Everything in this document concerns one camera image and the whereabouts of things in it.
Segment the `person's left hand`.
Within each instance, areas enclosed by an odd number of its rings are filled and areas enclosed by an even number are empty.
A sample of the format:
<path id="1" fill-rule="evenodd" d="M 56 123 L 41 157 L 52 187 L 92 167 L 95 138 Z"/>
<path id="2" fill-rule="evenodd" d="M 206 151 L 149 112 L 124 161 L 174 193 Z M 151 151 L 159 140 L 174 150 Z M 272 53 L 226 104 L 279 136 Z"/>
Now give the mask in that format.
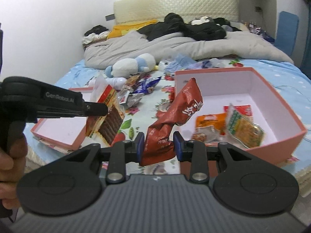
<path id="1" fill-rule="evenodd" d="M 8 153 L 1 149 L 1 204 L 5 209 L 21 206 L 16 187 L 24 174 L 27 151 L 27 141 L 23 133 L 13 139 Z"/>

